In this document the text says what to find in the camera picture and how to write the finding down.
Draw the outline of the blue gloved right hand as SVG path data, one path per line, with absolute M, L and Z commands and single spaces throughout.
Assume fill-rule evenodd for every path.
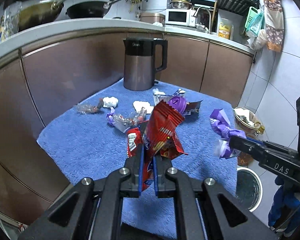
M 274 228 L 275 223 L 281 217 L 283 208 L 287 207 L 290 211 L 295 211 L 292 215 L 285 233 L 294 231 L 300 225 L 300 192 L 294 192 L 292 189 L 284 190 L 284 180 L 276 177 L 275 184 L 280 186 L 273 198 L 273 204 L 268 214 L 268 226 Z

